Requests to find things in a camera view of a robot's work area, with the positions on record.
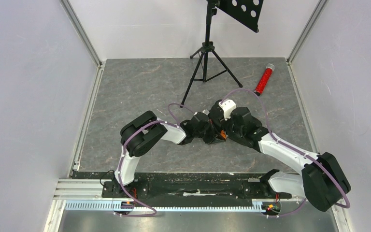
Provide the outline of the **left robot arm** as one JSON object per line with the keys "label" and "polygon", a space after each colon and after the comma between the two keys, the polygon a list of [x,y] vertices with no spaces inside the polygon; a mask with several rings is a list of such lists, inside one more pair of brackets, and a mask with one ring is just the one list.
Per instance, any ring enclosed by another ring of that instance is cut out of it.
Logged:
{"label": "left robot arm", "polygon": [[186,145],[195,138],[206,144],[224,142],[225,131],[214,125],[207,112],[196,112],[190,120],[173,124],[158,118],[153,111],[146,111],[120,132],[122,152],[115,172],[114,192],[120,197],[127,197],[132,192],[132,182],[140,157],[145,155],[160,140],[176,145]]}

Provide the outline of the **black plastic tool case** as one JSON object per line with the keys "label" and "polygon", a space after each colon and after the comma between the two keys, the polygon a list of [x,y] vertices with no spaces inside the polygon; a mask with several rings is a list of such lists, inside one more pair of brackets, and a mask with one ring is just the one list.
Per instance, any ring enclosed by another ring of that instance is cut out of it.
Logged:
{"label": "black plastic tool case", "polygon": [[221,100],[217,100],[209,111],[209,119],[214,127],[218,131],[224,131],[229,139],[243,146],[258,149],[260,140],[258,129],[262,127],[261,121],[252,116],[247,107],[237,107],[232,100],[224,102],[227,110],[227,115],[224,115],[220,103]]}

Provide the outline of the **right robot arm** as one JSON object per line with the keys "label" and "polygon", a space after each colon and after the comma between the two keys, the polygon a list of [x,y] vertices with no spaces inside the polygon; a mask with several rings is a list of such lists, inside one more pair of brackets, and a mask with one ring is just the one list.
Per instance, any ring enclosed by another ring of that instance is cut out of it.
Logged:
{"label": "right robot arm", "polygon": [[272,197],[278,192],[299,195],[323,212],[333,205],[350,208],[347,194],[351,185],[333,154],[310,152],[283,140],[263,127],[246,107],[237,107],[232,103],[219,106],[224,118],[222,126],[228,138],[278,159],[299,174],[298,177],[281,171],[270,174],[259,185],[263,196]]}

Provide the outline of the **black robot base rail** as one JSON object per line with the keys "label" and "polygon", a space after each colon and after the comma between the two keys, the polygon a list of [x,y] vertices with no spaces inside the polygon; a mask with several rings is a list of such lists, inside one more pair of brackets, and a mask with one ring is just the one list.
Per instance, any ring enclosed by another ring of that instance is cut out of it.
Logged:
{"label": "black robot base rail", "polygon": [[103,198],[125,199],[132,195],[153,208],[250,206],[253,199],[285,200],[257,173],[135,173],[132,183],[121,189],[112,173],[100,178]]}

